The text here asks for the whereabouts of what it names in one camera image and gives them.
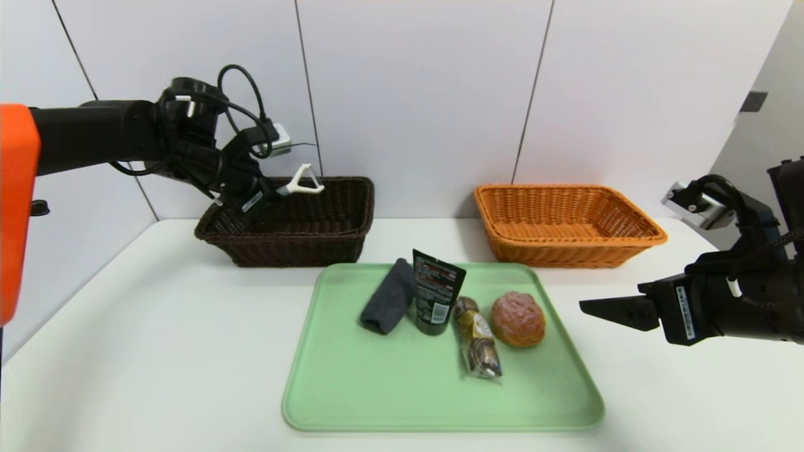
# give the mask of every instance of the bread roll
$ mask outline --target bread roll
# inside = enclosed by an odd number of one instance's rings
[[[508,292],[491,308],[491,328],[504,343],[531,347],[544,339],[547,319],[530,294]]]

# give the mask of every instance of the brown wicker basket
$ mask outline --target brown wicker basket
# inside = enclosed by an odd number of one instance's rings
[[[499,261],[611,268],[667,241],[625,196],[598,185],[483,185],[475,189]]]
[[[289,179],[272,179],[277,185]],[[362,177],[322,178],[318,195],[291,195],[248,226],[212,205],[195,236],[240,267],[326,267],[356,262],[374,216],[374,184]]]

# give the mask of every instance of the gray rolled towel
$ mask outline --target gray rolled towel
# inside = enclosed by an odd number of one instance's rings
[[[369,298],[360,314],[360,323],[368,330],[386,335],[404,317],[414,296],[416,279],[413,267],[405,259],[399,258]]]

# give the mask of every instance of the black cable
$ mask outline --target black cable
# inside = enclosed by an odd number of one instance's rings
[[[248,116],[249,118],[251,118],[252,121],[254,121],[255,124],[257,124],[257,127],[259,127],[262,130],[262,134],[265,136],[265,142],[268,145],[268,153],[267,154],[256,153],[254,152],[253,148],[248,150],[248,152],[257,158],[268,158],[271,156],[271,152],[273,151],[271,149],[271,132],[268,130],[268,126],[266,126],[264,122],[260,121],[260,118],[255,116],[254,113],[251,113],[250,111],[244,109],[238,104],[233,104],[230,101],[225,101],[224,99],[209,94],[208,92],[192,91],[190,89],[168,89],[167,91],[173,96],[187,96],[190,97],[191,99],[192,98],[204,99],[205,101],[225,105],[230,109],[235,109],[241,112],[242,114]]]
[[[289,147],[304,146],[304,145],[317,146],[316,144],[313,144],[313,143],[294,143],[292,145],[287,145],[287,146],[282,146],[282,147],[275,147],[275,148],[273,148],[273,150],[288,149]]]
[[[220,90],[220,93],[221,94],[224,93],[224,76],[226,75],[226,72],[229,72],[232,69],[239,71],[246,77],[246,79],[248,79],[248,82],[250,83],[250,85],[252,86],[252,90],[254,91],[254,96],[256,96],[257,105],[259,105],[260,107],[260,121],[267,121],[268,117],[265,116],[265,106],[262,104],[262,96],[260,95],[260,89],[256,86],[256,82],[251,77],[251,74],[249,74],[248,71],[246,71],[245,68],[243,68],[242,66],[238,64],[227,64],[220,70],[220,72],[218,72],[218,90]],[[235,120],[228,109],[226,110],[226,119],[229,120],[229,125],[232,126],[232,129],[235,131],[235,134],[239,134],[240,129],[237,128]]]
[[[704,177],[696,180],[696,182],[701,185],[711,183],[718,186],[734,203],[734,210],[737,212],[737,226],[748,226],[750,222],[748,207],[745,206],[745,199],[743,198],[743,195],[739,190],[737,190],[737,187],[734,187],[733,183],[721,175],[705,175]]]
[[[761,257],[765,254],[771,253],[772,251],[787,246],[795,241],[804,240],[804,228],[796,228],[790,232],[787,232],[785,235],[780,236],[776,240],[766,243],[761,247],[753,250],[751,253],[746,254],[743,258],[739,261],[735,262],[732,265],[732,268],[728,271],[728,276],[726,277],[729,281],[736,281],[740,271],[751,261],[756,260],[758,257]]]

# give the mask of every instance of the tray rim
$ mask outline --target tray rim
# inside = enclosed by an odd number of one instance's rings
[[[555,427],[526,427],[526,426],[517,426],[517,427],[455,427],[455,426],[444,426],[444,427],[428,427],[427,429],[420,429],[417,427],[403,427],[403,428],[389,428],[387,426],[368,426],[368,427],[342,427],[342,426],[310,426],[304,423],[300,423],[293,419],[293,416],[289,412],[288,407],[288,399],[289,393],[291,389],[291,383],[293,381],[293,377],[297,371],[297,367],[299,365],[299,353],[302,351],[302,348],[306,344],[307,335],[305,334],[307,331],[307,326],[310,322],[310,318],[313,313],[314,304],[318,302],[318,295],[319,291],[321,290],[321,286],[318,284],[321,279],[325,276],[326,273],[340,270],[342,267],[374,267],[374,268],[387,268],[390,269],[392,264],[384,264],[384,263],[342,263],[342,264],[333,264],[326,267],[322,272],[318,275],[315,282],[315,289],[313,291],[312,299],[310,300],[310,306],[307,308],[307,315],[305,316],[304,325],[301,328],[301,337],[299,338],[298,345],[296,346],[296,352],[293,354],[293,364],[290,366],[290,372],[288,373],[287,381],[285,382],[285,390],[282,393],[282,417],[285,419],[285,422],[295,430],[302,431],[302,432],[342,432],[342,433],[355,433],[355,432],[388,432],[388,433],[445,433],[445,432],[458,432],[458,433],[471,433],[471,432],[478,432],[478,433],[510,433],[510,432],[579,432],[585,431],[588,429],[592,429],[598,425],[600,425],[605,418],[605,401],[603,400],[603,396],[601,395],[600,389],[598,389],[595,380],[592,378],[592,374],[589,373],[589,370],[586,367],[586,363],[584,362],[583,358],[578,353],[577,348],[575,347],[575,343],[572,341],[572,336],[567,331],[564,323],[561,321],[561,317],[556,312],[556,309],[552,305],[552,301],[547,296],[547,292],[544,290],[542,286],[541,280],[539,276],[535,273],[535,271],[528,267],[527,265],[517,264],[514,262],[463,262],[454,264],[458,267],[462,267],[466,269],[467,273],[470,271],[471,267],[479,267],[481,265],[498,265],[498,266],[505,266],[510,267],[512,269],[516,269],[518,271],[525,272],[528,277],[534,283],[534,286],[539,291],[539,296],[542,300],[546,300],[547,303],[544,303],[546,306],[542,306],[542,309],[547,309],[552,316],[553,322],[551,323],[552,327],[556,328],[560,334],[564,336],[566,343],[568,345],[570,354],[572,355],[573,361],[575,361],[576,365],[579,368],[581,375],[589,382],[589,386],[592,389],[592,398],[596,405],[599,407],[599,413],[595,416],[594,420],[581,425],[572,425],[572,426],[555,426]]]

